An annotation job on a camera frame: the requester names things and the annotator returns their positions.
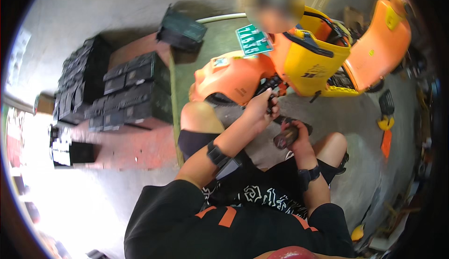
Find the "license plate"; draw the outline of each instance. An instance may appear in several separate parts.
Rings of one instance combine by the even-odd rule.
[[[273,50],[268,35],[250,24],[235,30],[240,48],[245,56],[260,54]]]

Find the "hand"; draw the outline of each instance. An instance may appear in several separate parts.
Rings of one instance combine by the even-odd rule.
[[[287,148],[295,154],[296,164],[301,169],[311,169],[317,165],[317,158],[308,140],[307,127],[301,121],[292,121],[291,124],[298,128],[299,135],[295,142]],[[289,126],[289,123],[283,121],[281,131],[284,131]]]
[[[268,114],[268,99],[270,95],[274,95],[271,102],[273,107],[272,113]],[[268,88],[264,93],[254,97],[246,105],[246,109],[242,116],[244,116],[250,123],[251,127],[255,127],[258,133],[261,133],[275,118],[279,116],[278,93]]]

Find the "black shirt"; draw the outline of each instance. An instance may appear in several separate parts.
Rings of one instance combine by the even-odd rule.
[[[201,190],[184,180],[144,187],[126,229],[126,258],[254,258],[292,245],[354,255],[343,210],[334,204],[319,206],[307,223],[250,202],[199,212],[203,203]]]

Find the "scooter seat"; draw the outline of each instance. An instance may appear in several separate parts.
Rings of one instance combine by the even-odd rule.
[[[400,64],[411,40],[406,19],[393,30],[386,23],[389,0],[378,0],[373,20],[365,34],[352,46],[343,66],[357,91],[363,91]]]

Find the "person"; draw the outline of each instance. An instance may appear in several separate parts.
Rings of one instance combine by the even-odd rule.
[[[178,144],[186,161],[168,185],[143,188],[125,233],[126,258],[265,259],[290,248],[320,258],[354,256],[344,212],[330,203],[328,187],[342,171],[347,147],[342,134],[312,146],[304,124],[293,121],[299,129],[289,147],[294,156],[265,172],[244,153],[279,116],[277,97],[267,112],[271,94],[276,95],[268,89],[254,97],[227,129],[209,104],[184,106]],[[216,164],[222,164],[211,150],[242,166],[217,181]],[[316,173],[316,168],[317,177],[305,189],[300,170]]]

